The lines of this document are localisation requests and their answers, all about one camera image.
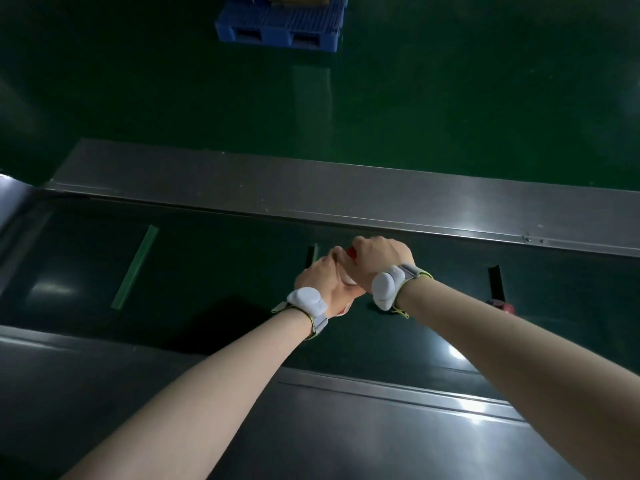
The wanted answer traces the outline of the person's left hand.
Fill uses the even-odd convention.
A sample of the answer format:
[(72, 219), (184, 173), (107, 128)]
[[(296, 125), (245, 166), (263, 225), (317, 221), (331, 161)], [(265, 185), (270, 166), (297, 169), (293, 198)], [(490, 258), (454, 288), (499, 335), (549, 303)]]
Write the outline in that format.
[(330, 283), (330, 262), (329, 254), (318, 259), (311, 267), (304, 270), (295, 280), (294, 289), (311, 287), (318, 290), (321, 297), (328, 306), (327, 316), (332, 319), (347, 306), (350, 301), (355, 301), (365, 294), (365, 291), (357, 285), (350, 288), (341, 285), (332, 286)]

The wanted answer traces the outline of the person's right hand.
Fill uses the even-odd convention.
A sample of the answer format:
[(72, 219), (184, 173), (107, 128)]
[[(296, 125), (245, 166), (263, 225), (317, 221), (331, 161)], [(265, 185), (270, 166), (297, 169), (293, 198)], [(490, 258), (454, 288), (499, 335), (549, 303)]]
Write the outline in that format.
[(409, 247), (403, 242), (394, 241), (396, 252), (391, 254), (372, 253), (372, 254), (356, 254), (356, 261), (352, 261), (346, 254), (346, 250), (340, 246), (340, 262), (346, 268), (348, 275), (361, 287), (366, 293), (372, 294), (372, 281), (375, 276), (385, 271), (392, 265), (412, 264), (415, 265), (413, 255)]

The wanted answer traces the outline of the red and white packet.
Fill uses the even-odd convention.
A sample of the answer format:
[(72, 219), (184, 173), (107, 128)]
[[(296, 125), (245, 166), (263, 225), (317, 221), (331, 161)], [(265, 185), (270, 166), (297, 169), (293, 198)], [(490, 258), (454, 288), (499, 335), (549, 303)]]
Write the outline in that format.
[[(356, 261), (356, 249), (353, 246), (351, 246), (348, 249), (346, 249), (346, 254), (350, 257), (350, 259), (352, 259), (352, 261), (354, 261), (354, 262)], [(340, 264), (337, 264), (337, 268), (338, 268), (339, 273), (340, 273), (340, 279), (341, 279), (341, 281), (343, 282), (343, 284), (345, 286), (350, 287), (350, 288), (357, 287), (357, 283), (348, 275), (346, 270)], [(340, 313), (338, 313), (336, 315), (336, 317), (341, 317), (341, 316), (346, 315), (348, 313), (348, 311), (350, 310), (350, 308), (352, 307), (352, 305), (353, 305), (353, 300), (350, 301), (347, 304), (347, 306), (345, 306), (340, 311)]]

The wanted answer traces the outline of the person's right forearm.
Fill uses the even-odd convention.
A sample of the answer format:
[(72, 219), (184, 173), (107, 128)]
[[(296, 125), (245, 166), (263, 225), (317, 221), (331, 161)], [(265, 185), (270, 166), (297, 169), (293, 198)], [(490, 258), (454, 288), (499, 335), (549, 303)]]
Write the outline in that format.
[(590, 480), (640, 480), (640, 376), (427, 277), (400, 309), (457, 349), (564, 460)]

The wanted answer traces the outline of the person's left forearm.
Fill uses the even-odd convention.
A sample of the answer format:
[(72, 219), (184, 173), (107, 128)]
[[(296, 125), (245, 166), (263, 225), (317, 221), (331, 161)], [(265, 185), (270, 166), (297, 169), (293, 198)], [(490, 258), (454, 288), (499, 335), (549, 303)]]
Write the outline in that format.
[(300, 310), (276, 314), (162, 389), (61, 480), (206, 480), (311, 330)]

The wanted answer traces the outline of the white right wrist tracker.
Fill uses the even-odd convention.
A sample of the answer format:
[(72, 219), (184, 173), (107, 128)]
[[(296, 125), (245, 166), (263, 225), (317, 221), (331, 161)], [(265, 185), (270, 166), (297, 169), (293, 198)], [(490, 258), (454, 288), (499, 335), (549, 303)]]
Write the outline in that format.
[(407, 282), (423, 276), (434, 279), (430, 273), (412, 264), (389, 266), (385, 271), (378, 273), (372, 281), (372, 297), (375, 305), (384, 312), (409, 319), (410, 315), (396, 306), (396, 298)]

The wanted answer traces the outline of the white wrist tracker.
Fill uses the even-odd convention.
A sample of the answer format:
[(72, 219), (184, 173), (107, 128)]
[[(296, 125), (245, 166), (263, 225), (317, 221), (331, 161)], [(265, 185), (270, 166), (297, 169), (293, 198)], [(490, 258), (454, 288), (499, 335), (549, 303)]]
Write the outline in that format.
[(272, 310), (272, 314), (278, 314), (288, 308), (295, 308), (308, 316), (311, 329), (306, 340), (314, 339), (324, 330), (329, 322), (327, 316), (328, 306), (318, 290), (311, 287), (303, 287), (293, 290), (286, 300), (280, 302)]
[(372, 281), (372, 297), (375, 305), (384, 312), (409, 319), (410, 315), (396, 306), (396, 298), (407, 282), (423, 276), (434, 279), (430, 273), (412, 264), (389, 266), (385, 271), (378, 273)]

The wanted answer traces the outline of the white left wrist tracker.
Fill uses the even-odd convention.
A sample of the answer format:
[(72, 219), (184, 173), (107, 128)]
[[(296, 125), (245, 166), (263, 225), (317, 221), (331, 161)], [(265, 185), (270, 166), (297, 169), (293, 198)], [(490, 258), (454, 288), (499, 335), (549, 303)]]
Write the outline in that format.
[(293, 290), (286, 300), (280, 302), (272, 310), (272, 314), (278, 314), (288, 308), (295, 308), (308, 316), (311, 329), (306, 340), (314, 339), (324, 330), (329, 322), (327, 316), (328, 306), (318, 290), (311, 287), (303, 287)]

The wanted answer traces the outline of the dark green conveyor belt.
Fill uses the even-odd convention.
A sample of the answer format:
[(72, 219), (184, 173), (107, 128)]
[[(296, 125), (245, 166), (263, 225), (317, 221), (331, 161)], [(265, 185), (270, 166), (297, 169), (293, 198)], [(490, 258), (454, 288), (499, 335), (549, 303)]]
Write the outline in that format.
[[(149, 225), (159, 233), (118, 312), (111, 302)], [(640, 258), (108, 200), (39, 201), (0, 235), (0, 324), (209, 355), (271, 316), (309, 245), (321, 257), (376, 234), (482, 302), (500, 265), (520, 317), (640, 375)]]

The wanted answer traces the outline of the black belt cleat strip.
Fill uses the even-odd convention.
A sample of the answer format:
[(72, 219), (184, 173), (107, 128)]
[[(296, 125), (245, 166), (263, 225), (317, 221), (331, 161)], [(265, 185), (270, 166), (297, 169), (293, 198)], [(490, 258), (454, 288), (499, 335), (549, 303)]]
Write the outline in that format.
[(506, 294), (505, 294), (504, 285), (502, 282), (500, 265), (489, 267), (488, 275), (489, 275), (489, 283), (490, 283), (490, 291), (491, 291), (491, 300), (501, 301), (505, 303)]

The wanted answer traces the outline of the blue plastic pallet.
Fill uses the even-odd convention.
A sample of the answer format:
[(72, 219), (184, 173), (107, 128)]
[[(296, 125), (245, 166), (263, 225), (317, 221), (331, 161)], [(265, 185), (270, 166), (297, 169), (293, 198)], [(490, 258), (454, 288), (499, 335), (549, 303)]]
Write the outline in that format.
[(286, 6), (271, 0), (227, 0), (215, 20), (218, 39), (335, 53), (349, 0)]

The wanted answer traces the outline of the steel conveyor side rail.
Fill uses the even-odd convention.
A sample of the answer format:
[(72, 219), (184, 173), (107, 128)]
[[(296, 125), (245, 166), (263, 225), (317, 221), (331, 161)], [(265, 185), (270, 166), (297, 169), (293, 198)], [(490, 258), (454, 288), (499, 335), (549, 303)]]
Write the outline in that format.
[(640, 258), (640, 192), (81, 139), (44, 188)]
[[(204, 356), (0, 325), (0, 480), (53, 480)], [(506, 402), (282, 367), (212, 480), (583, 480)]]

